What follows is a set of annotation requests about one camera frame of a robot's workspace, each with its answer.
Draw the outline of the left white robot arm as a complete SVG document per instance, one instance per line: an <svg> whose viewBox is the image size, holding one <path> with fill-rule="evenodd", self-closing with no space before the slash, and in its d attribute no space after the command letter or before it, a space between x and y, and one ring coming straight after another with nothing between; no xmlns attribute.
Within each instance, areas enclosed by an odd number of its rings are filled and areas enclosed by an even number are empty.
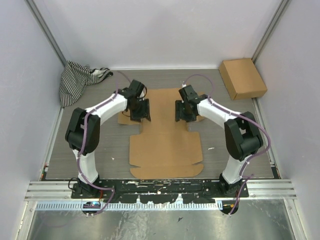
<svg viewBox="0 0 320 240"><path fill-rule="evenodd" d="M78 107L73 110L65 140L76 158L77 186L88 198L93 199L100 192L108 190L99 183L95 161L102 124L121 112L129 112L129 118L133 122L140 123L142 119L151 121L150 102L146 95L147 87L137 80L132 80L129 87L116 89L109 98L100 103L86 109Z"/></svg>

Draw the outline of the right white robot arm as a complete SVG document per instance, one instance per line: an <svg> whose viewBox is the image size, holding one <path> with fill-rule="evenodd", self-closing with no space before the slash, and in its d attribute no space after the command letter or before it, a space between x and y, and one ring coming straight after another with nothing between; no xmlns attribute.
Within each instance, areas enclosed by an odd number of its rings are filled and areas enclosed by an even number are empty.
<svg viewBox="0 0 320 240"><path fill-rule="evenodd" d="M208 95L198 95L191 85L178 90L181 99L175 101L175 121L187 123L198 116L207 118L222 127L229 158L219 176L219 189L223 196L232 197L239 189L243 171L249 158L263 146L263 139L254 115L240 113L215 102Z"/></svg>

